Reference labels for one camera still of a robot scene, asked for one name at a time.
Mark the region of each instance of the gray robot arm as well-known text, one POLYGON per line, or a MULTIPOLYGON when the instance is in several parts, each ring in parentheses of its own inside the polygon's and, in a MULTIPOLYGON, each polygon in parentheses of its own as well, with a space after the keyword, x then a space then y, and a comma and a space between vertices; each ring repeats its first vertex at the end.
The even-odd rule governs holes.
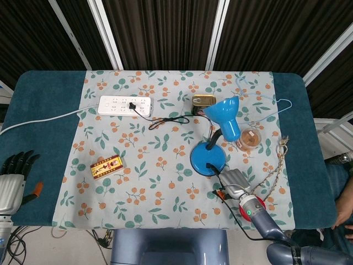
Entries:
POLYGON ((263 238, 287 243, 273 243, 268 246, 267 257, 272 265, 353 265, 353 258, 343 252, 312 246, 297 247, 283 233, 257 197, 249 195, 250 185, 238 169, 221 173, 219 177, 227 193, 240 200, 239 205, 263 238))
POLYGON ((6 252, 13 223, 11 216, 20 206, 36 198, 31 194, 23 197, 27 176, 32 164, 40 156, 31 156, 33 151, 21 152, 6 159, 0 168, 0 265, 6 252))

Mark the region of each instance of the twine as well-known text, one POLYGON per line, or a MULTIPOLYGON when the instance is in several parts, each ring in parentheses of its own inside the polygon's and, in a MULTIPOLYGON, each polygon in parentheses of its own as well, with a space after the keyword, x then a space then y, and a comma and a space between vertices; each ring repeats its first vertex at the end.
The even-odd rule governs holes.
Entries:
POLYGON ((272 192, 275 190, 275 188, 276 188, 276 186, 277 186, 279 176, 280 176, 280 174, 281 174, 281 172, 282 172, 283 162, 284 162, 285 156, 286 156, 286 154, 287 154, 287 152, 288 152, 288 146, 287 146, 288 141, 289 141, 289 137, 288 137, 288 136, 287 136, 287 137, 284 137, 284 138, 282 138, 282 139, 280 140, 279 150, 278 150, 278 152, 277 152, 277 157, 279 158, 279 162, 278 162, 277 168, 276 168, 274 171, 270 172, 270 173, 268 174, 268 176, 265 177, 264 180, 261 181, 258 185, 256 185, 256 187, 253 189, 252 194, 256 195, 256 194, 255 194, 255 190, 256 190, 259 186, 263 185, 275 172, 277 172, 276 177, 275 177, 275 181, 274 181, 273 184, 272 184, 272 187, 271 187, 271 189, 270 189, 270 192, 268 192, 268 194, 267 194, 266 197, 264 198, 264 201, 267 200, 267 198, 272 194, 272 192))

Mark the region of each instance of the black plug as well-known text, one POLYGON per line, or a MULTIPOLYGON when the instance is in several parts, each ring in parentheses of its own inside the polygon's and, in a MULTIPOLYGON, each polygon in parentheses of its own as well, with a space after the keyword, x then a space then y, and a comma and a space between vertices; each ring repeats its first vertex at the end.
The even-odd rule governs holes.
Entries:
POLYGON ((130 103, 129 103, 129 109, 135 110, 135 109, 136 109, 136 105, 133 104, 132 102, 130 102, 130 103))

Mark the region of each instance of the white power strip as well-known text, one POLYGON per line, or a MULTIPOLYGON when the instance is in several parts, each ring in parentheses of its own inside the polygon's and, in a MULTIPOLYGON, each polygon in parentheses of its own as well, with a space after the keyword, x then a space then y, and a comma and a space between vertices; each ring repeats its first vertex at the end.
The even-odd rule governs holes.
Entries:
POLYGON ((148 97, 124 97, 124 96, 101 96, 99 99, 98 113, 110 116, 138 116, 136 112, 129 109, 129 103, 136 106, 136 111, 143 117, 151 113, 151 98, 148 97))

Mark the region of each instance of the robotic finger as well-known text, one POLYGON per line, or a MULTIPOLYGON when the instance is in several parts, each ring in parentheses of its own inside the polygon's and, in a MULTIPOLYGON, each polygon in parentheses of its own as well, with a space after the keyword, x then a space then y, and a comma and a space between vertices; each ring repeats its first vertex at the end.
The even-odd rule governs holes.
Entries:
POLYGON ((31 156, 26 164, 24 164, 23 168, 22 168, 22 172, 21 174, 24 176, 24 180, 26 181, 27 180, 27 176, 32 168, 32 164, 34 163, 34 161, 36 161, 38 158, 40 157, 40 155, 34 155, 34 156, 31 156))
POLYGON ((2 165, 0 175, 6 174, 7 167, 9 166, 10 161, 12 160, 12 158, 13 158, 14 156, 15 156, 15 155, 12 155, 11 157, 9 157, 8 159, 5 160, 4 164, 2 165))
POLYGON ((12 157, 9 166, 7 167, 6 174, 13 174, 14 173, 17 161, 19 160, 20 157, 22 157, 22 155, 23 155, 23 152, 18 153, 17 155, 12 157))
POLYGON ((22 157, 17 162, 16 168, 15 168, 15 174, 21 174, 22 169, 23 169, 23 164, 26 163, 27 159, 34 153, 33 150, 30 150, 26 152, 22 157))

